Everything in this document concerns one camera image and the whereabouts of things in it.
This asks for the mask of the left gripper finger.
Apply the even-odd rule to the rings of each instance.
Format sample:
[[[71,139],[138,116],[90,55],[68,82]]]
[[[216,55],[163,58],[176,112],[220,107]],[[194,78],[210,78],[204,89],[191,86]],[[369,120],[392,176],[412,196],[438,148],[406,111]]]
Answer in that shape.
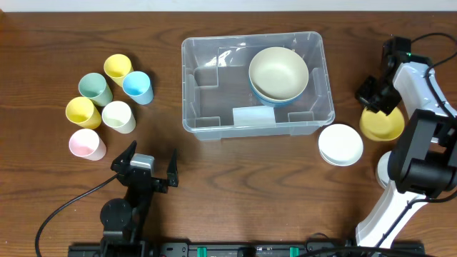
[[[177,150],[174,149],[169,166],[167,168],[167,184],[168,186],[178,187],[179,186],[179,176],[177,168]]]
[[[127,172],[130,168],[130,162],[134,157],[137,142],[132,141],[129,147],[116,157],[111,163],[111,170],[115,172]]]

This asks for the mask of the yellow small bowl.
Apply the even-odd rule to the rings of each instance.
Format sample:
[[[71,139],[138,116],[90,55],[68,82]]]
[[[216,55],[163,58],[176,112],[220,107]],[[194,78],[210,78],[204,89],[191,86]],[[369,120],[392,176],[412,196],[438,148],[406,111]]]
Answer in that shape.
[[[389,115],[385,115],[382,111],[374,113],[364,109],[359,127],[362,134],[372,141],[392,141],[403,133],[405,121],[398,107],[395,107]]]

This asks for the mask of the white small bowl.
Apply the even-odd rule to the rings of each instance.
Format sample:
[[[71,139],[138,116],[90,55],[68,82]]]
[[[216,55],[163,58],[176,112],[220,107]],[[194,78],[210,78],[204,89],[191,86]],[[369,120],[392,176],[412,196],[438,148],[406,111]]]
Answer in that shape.
[[[363,154],[363,141],[359,133],[345,124],[333,124],[319,135],[321,157],[334,166],[351,166]]]

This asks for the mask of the light blue small bowl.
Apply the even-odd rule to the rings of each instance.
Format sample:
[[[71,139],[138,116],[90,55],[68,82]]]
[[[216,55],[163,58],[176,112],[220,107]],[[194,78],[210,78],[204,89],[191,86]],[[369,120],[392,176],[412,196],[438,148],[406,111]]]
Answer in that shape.
[[[390,181],[387,170],[390,155],[390,151],[382,155],[376,167],[376,180],[382,189],[385,189]]]

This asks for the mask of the dark blue bowl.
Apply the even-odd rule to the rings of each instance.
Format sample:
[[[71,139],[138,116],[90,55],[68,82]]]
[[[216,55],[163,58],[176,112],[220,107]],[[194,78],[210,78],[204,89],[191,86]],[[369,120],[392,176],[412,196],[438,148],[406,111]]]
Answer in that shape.
[[[271,100],[271,99],[268,99],[266,96],[262,96],[257,90],[256,90],[256,87],[253,85],[253,84],[250,84],[250,87],[251,87],[251,90],[253,91],[253,94],[256,96],[257,99],[259,98],[263,98],[263,99],[267,99],[268,101],[277,101],[277,100]],[[296,101],[303,95],[303,91],[296,97],[293,97],[292,99],[295,99]]]
[[[263,99],[263,98],[259,98],[258,100],[263,105],[274,107],[274,108],[280,108],[280,107],[288,106],[288,105],[292,104],[294,101],[296,101],[295,99],[292,99],[290,101],[277,102],[277,101],[268,101],[267,99]]]

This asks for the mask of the beige large bowl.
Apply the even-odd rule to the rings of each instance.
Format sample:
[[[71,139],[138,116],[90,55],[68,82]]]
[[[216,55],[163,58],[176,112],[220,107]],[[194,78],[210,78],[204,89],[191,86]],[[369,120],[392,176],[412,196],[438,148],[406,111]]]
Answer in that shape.
[[[248,78],[262,96],[284,101],[305,91],[309,80],[308,66],[295,51],[275,46],[252,58]]]

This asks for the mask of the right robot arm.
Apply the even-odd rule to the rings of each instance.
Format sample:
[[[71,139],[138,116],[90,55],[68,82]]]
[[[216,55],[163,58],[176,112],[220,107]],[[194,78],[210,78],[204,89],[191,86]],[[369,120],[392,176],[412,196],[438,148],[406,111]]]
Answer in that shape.
[[[413,40],[395,36],[383,44],[383,73],[369,76],[355,94],[369,111],[391,114],[404,103],[409,122],[388,158],[390,181],[368,217],[356,227],[356,243],[380,251],[427,203],[456,197],[456,110],[436,79],[436,64],[413,54]]]

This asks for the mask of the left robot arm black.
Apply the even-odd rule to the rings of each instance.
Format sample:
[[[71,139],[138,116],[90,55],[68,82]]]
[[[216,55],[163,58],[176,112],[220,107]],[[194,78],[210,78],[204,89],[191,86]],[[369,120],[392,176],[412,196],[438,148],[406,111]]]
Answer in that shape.
[[[111,163],[116,179],[127,187],[123,198],[104,204],[100,220],[104,226],[102,256],[145,256],[147,243],[141,234],[155,193],[167,193],[179,184],[177,151],[173,151],[166,178],[153,176],[154,157],[136,153],[131,145]]]

